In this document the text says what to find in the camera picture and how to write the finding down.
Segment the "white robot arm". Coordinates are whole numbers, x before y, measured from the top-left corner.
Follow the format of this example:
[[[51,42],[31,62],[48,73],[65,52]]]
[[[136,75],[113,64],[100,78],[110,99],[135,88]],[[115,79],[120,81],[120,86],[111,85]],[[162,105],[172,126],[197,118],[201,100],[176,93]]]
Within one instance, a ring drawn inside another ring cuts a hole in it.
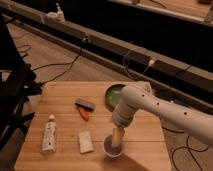
[[[213,116],[157,98],[152,93],[149,82],[133,82],[122,88],[120,101],[112,114],[112,121],[117,127],[126,128],[139,109],[171,122],[213,147]]]

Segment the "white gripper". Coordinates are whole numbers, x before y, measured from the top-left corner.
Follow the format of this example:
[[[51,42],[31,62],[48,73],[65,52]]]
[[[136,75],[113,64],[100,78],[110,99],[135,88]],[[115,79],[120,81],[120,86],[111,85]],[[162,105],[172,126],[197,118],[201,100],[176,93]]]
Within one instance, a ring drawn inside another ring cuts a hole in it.
[[[123,128],[128,127],[135,114],[135,109],[131,106],[128,106],[125,103],[119,103],[113,113],[112,113],[112,121],[117,126],[117,128],[113,129],[112,134],[112,147],[119,147],[122,143],[123,136],[125,134],[125,130]]]

